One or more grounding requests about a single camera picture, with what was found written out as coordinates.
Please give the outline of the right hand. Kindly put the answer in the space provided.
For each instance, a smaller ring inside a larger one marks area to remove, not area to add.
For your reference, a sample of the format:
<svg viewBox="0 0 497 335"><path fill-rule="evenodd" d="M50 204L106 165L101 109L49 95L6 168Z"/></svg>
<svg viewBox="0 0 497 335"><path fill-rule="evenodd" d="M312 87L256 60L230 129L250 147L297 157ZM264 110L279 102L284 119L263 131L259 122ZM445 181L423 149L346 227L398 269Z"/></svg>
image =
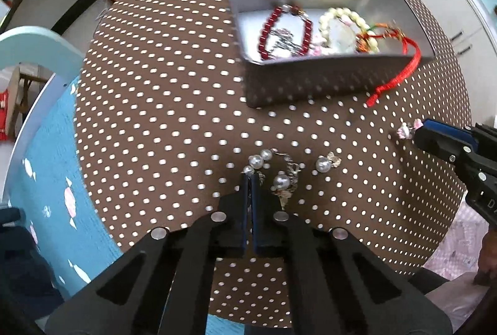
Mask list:
<svg viewBox="0 0 497 335"><path fill-rule="evenodd" d="M489 229L482 240L482 247L478 257L478 273L473 280L477 285L490 285L496 280L497 267L497 233L496 229Z"/></svg>

